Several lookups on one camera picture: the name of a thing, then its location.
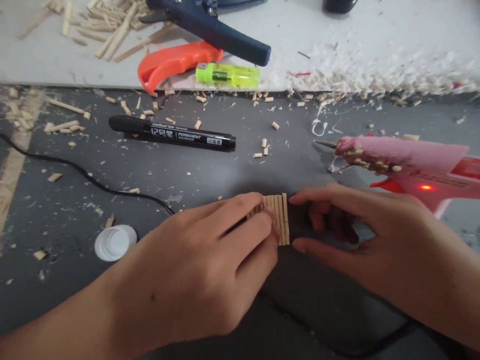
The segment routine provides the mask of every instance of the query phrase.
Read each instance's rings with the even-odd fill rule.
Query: gray table surface
[[[33,131],[29,150],[76,162],[93,177],[112,189],[140,188],[142,193],[171,203],[178,211],[197,207],[239,193],[258,191],[264,195],[292,194],[305,186],[330,181],[367,189],[379,180],[364,169],[352,168],[330,175],[326,165],[332,152],[313,145],[317,139],[334,140],[340,133],[328,133],[331,126],[344,135],[385,129],[419,134],[423,140],[465,144],[471,154],[480,154],[480,99],[471,95],[428,97],[419,106],[397,107],[388,100],[377,111],[364,100],[355,99],[326,107],[319,119],[329,126],[321,138],[311,132],[318,109],[314,102],[305,107],[289,107],[285,94],[274,94],[275,101],[253,106],[244,95],[216,95],[208,103],[195,101],[189,92],[171,96],[155,120],[165,117],[178,125],[193,127],[202,120],[202,129],[237,137],[235,152],[224,153],[184,146],[146,143],[123,139],[110,130],[108,118],[120,114],[120,105],[105,101],[102,92],[89,89],[47,89],[50,96],[91,109],[92,119],[48,106]],[[135,114],[139,95],[133,91],[106,90],[107,96],[127,100]],[[152,99],[142,96],[141,107],[151,109]],[[455,120],[466,116],[463,124]],[[82,134],[46,135],[47,121],[60,124],[78,119]],[[275,121],[280,129],[275,131]],[[1,123],[1,131],[10,131]],[[253,159],[261,152],[262,138],[271,144],[270,156]],[[76,148],[68,142],[75,141]],[[6,145],[0,141],[0,155]],[[59,172],[56,183],[47,178]],[[98,206],[103,215],[89,204]],[[454,200],[443,220],[474,249],[479,250],[479,209],[475,200]],[[292,238],[304,233],[303,209],[289,209],[293,221]],[[25,324],[49,311],[78,292],[111,264],[97,258],[94,241],[112,214],[116,224],[133,226],[139,238],[167,218],[164,210],[149,200],[116,197],[95,188],[64,165],[27,159],[1,237],[0,246],[0,334]],[[48,257],[37,261],[33,253],[43,249]],[[39,272],[46,276],[39,279]],[[11,285],[6,281],[14,279]],[[344,275],[329,269],[290,247],[279,250],[279,261],[265,284],[266,291],[292,312],[308,320],[317,334],[332,345],[355,350],[385,336],[405,321],[403,315],[363,290]],[[145,356],[146,359],[330,359],[335,358],[323,344],[265,303],[255,301],[238,330],[222,338],[176,344]],[[415,331],[375,359],[444,359],[435,343],[421,330]]]

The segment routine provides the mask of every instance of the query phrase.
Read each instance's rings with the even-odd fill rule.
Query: finger
[[[278,260],[280,231],[278,228],[262,241],[236,272],[236,290],[244,299],[246,312],[259,293]]]
[[[275,213],[269,207],[252,216],[221,239],[221,254],[235,267],[272,233]]]
[[[292,246],[295,250],[310,255],[323,264],[350,276],[356,272],[360,265],[360,261],[358,261],[354,252],[340,250],[311,238],[299,237],[293,242]]]
[[[328,201],[317,201],[311,204],[308,209],[313,230],[320,233],[325,230],[325,214],[330,211],[330,203]]]
[[[200,207],[191,208],[177,214],[182,216],[182,220],[185,221],[185,223],[194,223],[209,217],[226,203],[227,200],[221,200]]]
[[[237,195],[203,220],[205,229],[214,237],[220,237],[263,202],[264,197],[258,192]]]
[[[349,214],[336,206],[328,214],[328,226],[336,240],[350,244],[358,244],[359,236],[352,227]]]

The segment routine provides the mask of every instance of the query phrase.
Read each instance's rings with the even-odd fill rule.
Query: glue gun
[[[438,219],[454,198],[480,199],[480,157],[466,156],[468,146],[409,138],[345,136],[316,142],[335,149],[349,166],[388,177],[371,188],[413,195]]]

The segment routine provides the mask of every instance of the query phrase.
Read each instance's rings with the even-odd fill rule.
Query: orange handle
[[[169,47],[145,56],[138,66],[138,78],[149,94],[166,78],[196,68],[198,63],[220,61],[223,50],[205,41]]]

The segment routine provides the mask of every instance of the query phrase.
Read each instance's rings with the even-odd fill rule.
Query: glue gun power cord
[[[69,160],[65,160],[62,158],[58,157],[53,157],[53,156],[46,156],[46,155],[38,155],[34,153],[30,153],[27,151],[22,150],[19,148],[10,138],[0,132],[0,139],[4,140],[7,144],[9,144],[12,148],[14,148],[16,151],[21,153],[22,155],[25,155],[26,157],[32,158],[32,159],[37,159],[37,160],[43,160],[47,162],[52,162],[52,163],[59,163],[59,164],[65,164],[69,165],[75,170],[77,170],[85,179],[87,179],[90,183],[95,185],[97,188],[100,190],[103,190],[109,194],[117,195],[117,196],[125,196],[129,198],[140,198],[140,199],[147,199],[154,201],[155,203],[159,204],[169,215],[174,215],[175,212],[168,207],[168,205],[163,202],[162,200],[146,195],[146,194],[137,194],[137,193],[129,193],[129,192],[123,192],[123,191],[117,191],[117,190],[112,190],[103,185],[102,183],[98,182],[95,180],[93,177],[89,176],[88,172],[83,169],[81,166],[78,164],[71,162]],[[311,335],[315,335],[315,331],[312,328],[310,324],[308,324],[306,321],[303,319],[299,318],[296,316],[294,313],[286,309],[285,307],[281,306],[279,303],[274,301],[263,289],[260,290],[260,293],[257,296],[258,299],[262,300],[264,303],[270,306],[271,309],[275,310],[278,312],[280,315],[287,317],[291,321],[293,321],[295,324],[300,326],[302,329],[304,329],[306,332],[308,332]],[[324,339],[321,339],[317,335],[315,335],[316,339],[322,343],[325,344],[328,349],[335,355],[347,358],[347,359],[366,359],[369,358],[373,355],[376,355],[383,350],[389,348],[396,342],[398,342],[400,339],[403,339],[407,335],[411,334],[414,330],[418,328],[417,323],[413,320],[408,320],[404,325],[402,325],[400,328],[397,330],[393,331],[389,335],[385,336],[384,338],[380,339],[379,341],[371,344],[367,349],[359,351],[359,352],[346,352],[343,350],[339,350],[333,346],[330,346]]]

